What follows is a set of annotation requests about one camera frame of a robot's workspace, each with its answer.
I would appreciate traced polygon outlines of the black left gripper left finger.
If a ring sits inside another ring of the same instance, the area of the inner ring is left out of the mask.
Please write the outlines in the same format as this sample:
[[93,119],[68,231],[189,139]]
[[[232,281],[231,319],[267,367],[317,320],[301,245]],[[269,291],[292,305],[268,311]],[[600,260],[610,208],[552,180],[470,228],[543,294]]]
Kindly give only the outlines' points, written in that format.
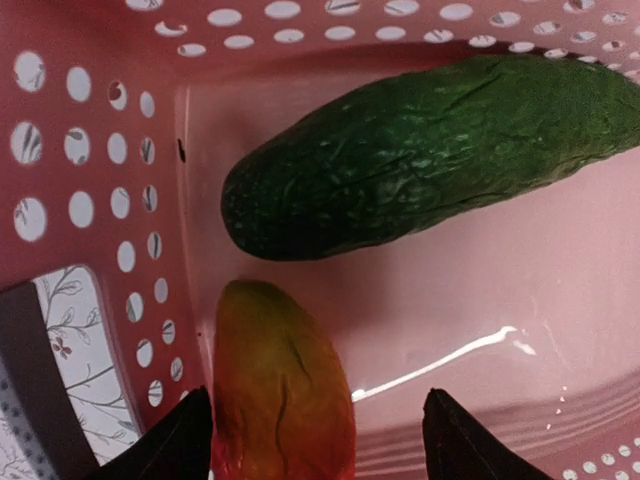
[[213,417],[201,386],[132,447],[87,476],[90,480],[203,480],[209,477]]

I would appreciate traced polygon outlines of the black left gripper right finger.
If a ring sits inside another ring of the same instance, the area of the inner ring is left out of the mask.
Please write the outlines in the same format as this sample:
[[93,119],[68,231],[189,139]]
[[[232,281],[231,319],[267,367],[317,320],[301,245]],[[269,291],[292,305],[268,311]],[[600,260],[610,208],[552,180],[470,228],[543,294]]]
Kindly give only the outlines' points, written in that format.
[[422,436],[430,480],[550,480],[507,448],[446,390],[433,388]]

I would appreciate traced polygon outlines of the orange red pepper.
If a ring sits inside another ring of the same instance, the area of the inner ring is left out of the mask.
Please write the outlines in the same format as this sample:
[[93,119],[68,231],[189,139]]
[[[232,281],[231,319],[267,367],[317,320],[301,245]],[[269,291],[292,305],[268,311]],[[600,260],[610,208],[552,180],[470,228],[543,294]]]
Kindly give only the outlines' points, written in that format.
[[276,285],[233,280],[216,312],[217,479],[352,479],[356,422],[338,353]]

